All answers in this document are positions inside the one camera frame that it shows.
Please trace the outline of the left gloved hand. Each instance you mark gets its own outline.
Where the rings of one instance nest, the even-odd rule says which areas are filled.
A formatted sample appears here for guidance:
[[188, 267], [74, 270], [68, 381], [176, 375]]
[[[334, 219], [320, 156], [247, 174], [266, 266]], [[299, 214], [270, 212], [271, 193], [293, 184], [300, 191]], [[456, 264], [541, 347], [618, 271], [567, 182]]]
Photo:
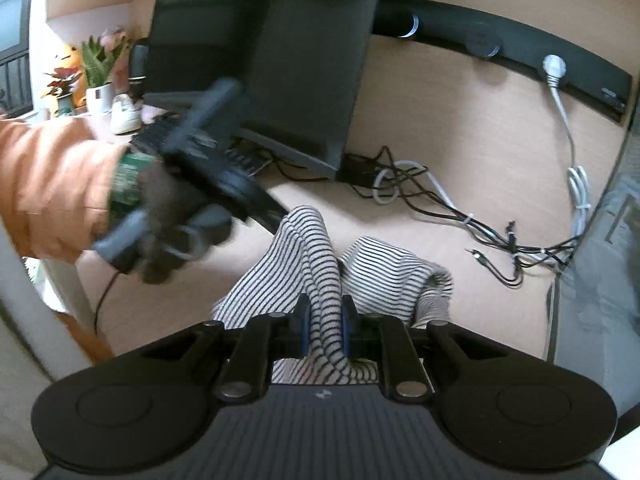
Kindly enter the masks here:
[[149, 233], [139, 244], [137, 271], [146, 284], [162, 284], [186, 264], [189, 237], [180, 228], [207, 200], [193, 185], [177, 179], [161, 160], [146, 165], [139, 180]]

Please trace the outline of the orange sleeved left forearm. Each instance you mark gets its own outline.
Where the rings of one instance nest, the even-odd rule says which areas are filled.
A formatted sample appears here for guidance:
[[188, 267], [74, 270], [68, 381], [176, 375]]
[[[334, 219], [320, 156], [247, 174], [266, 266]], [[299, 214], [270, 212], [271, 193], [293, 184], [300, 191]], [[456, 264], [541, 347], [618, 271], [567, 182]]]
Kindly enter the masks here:
[[81, 117], [1, 121], [1, 218], [22, 257], [73, 263], [142, 203], [154, 157], [94, 137]]

